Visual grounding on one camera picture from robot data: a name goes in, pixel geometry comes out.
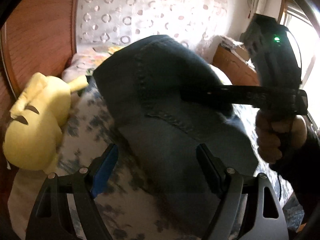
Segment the person's right hand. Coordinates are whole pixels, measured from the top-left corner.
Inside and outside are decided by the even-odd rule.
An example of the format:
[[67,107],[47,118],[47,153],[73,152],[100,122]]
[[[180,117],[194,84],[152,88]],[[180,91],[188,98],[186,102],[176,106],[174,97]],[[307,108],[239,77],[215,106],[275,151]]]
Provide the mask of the person's right hand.
[[308,135],[306,122],[301,115],[276,120],[266,111],[259,110],[255,119],[258,153],[263,161],[274,164],[285,150],[300,148]]

